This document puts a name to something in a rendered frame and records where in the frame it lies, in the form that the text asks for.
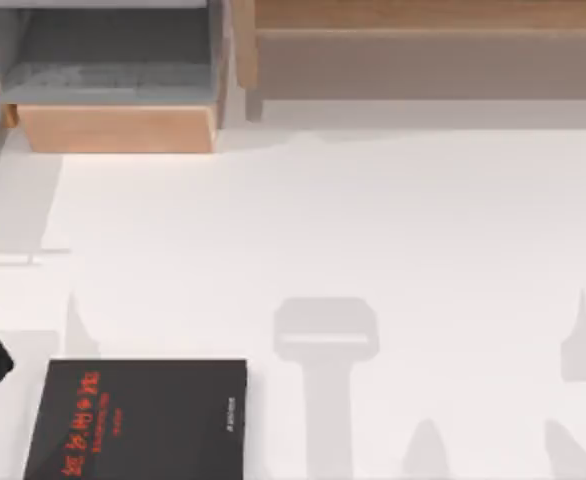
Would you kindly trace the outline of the pale wooden drawer front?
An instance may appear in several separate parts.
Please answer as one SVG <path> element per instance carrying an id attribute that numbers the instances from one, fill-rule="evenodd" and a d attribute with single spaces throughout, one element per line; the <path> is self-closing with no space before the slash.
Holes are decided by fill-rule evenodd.
<path id="1" fill-rule="evenodd" d="M 218 131 L 211 106 L 19 105 L 39 153 L 210 153 Z"/>

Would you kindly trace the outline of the wooden open shelf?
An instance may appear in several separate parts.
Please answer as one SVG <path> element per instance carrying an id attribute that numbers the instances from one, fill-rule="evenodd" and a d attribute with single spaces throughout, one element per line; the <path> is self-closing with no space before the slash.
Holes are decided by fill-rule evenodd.
<path id="1" fill-rule="evenodd" d="M 229 0 L 266 101 L 586 100 L 586 0 Z"/>

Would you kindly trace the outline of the black book with red lettering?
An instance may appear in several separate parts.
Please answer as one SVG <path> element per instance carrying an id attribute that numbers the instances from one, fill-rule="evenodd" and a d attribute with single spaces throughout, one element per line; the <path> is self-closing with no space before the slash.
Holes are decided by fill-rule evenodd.
<path id="1" fill-rule="evenodd" d="M 247 363 L 52 360 L 23 480 L 244 480 Z"/>

